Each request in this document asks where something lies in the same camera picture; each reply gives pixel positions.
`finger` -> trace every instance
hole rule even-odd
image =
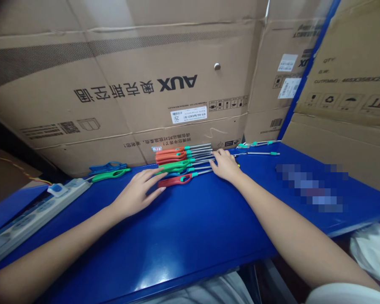
[[[148,172],[150,169],[145,169],[145,170],[142,170],[141,172],[135,174],[135,179],[139,179],[141,178],[141,176],[143,176],[146,172]]]
[[[147,180],[149,180],[154,174],[156,173],[159,173],[161,171],[163,171],[164,168],[163,167],[160,167],[160,168],[156,168],[156,169],[151,169],[147,172],[145,172],[142,176],[141,176],[141,180],[143,182],[146,182]]]
[[[155,185],[158,181],[160,181],[162,178],[164,178],[166,175],[168,175],[167,172],[155,175],[153,178],[150,180],[146,181],[144,186],[146,190],[148,191],[153,185]]]
[[[218,166],[214,163],[213,160],[210,160],[210,166],[211,166],[211,169],[213,170],[213,172],[215,173],[215,170],[218,169]]]
[[[149,194],[147,196],[147,198],[144,199],[144,204],[146,206],[149,206],[151,204],[151,202],[153,202],[155,200],[155,198],[157,198],[163,191],[165,191],[165,189],[166,189],[166,187],[161,187],[161,188],[156,189],[151,194]]]

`electrical outlet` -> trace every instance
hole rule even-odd
[[[65,185],[69,189],[68,192],[60,197],[53,197],[41,205],[38,204],[38,207],[27,211],[27,215],[20,215],[12,226],[0,233],[0,236],[10,237],[0,247],[0,261],[89,189],[91,185],[84,179],[73,179]]]

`barcode label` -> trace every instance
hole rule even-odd
[[[298,55],[295,54],[283,54],[277,71],[291,72],[293,70],[294,64],[296,63],[297,57]]]
[[[75,126],[74,122],[61,122],[58,125],[66,134],[79,133],[80,130]]]
[[[207,106],[170,112],[174,124],[207,118]]]
[[[277,118],[271,121],[270,127],[280,127],[282,125],[283,118]]]
[[[278,99],[294,98],[300,85],[301,78],[286,78],[280,91]]]

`blue table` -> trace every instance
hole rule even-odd
[[[261,186],[330,236],[380,220],[380,192],[283,144],[255,148],[280,156],[241,155],[241,169]],[[233,150],[231,153],[243,152]],[[278,164],[325,179],[343,197],[342,213],[316,212],[278,179]],[[109,205],[144,167],[118,179],[95,183],[86,193],[0,262],[25,255]],[[76,261],[40,299],[51,303],[128,303],[223,274],[269,258],[276,250],[246,201],[213,173],[173,186],[144,211],[121,222]]]

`green tool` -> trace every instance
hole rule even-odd
[[[113,171],[113,172],[106,172],[106,173],[97,174],[93,177],[92,182],[94,183],[94,182],[99,182],[103,179],[117,178],[117,177],[124,175],[125,173],[127,173],[129,171],[131,171],[131,169],[126,168],[126,169],[121,169],[121,170],[117,170],[117,171]]]
[[[200,158],[191,158],[187,160],[182,160],[179,162],[174,162],[174,163],[167,163],[163,165],[159,165],[159,168],[163,167],[163,171],[156,173],[156,175],[165,173],[165,172],[181,172],[184,171],[186,168],[191,167],[195,161],[197,161],[197,164],[203,163],[203,162],[198,162],[199,160],[203,159],[209,159],[210,157],[213,157],[212,155],[205,156],[205,157],[200,157]]]

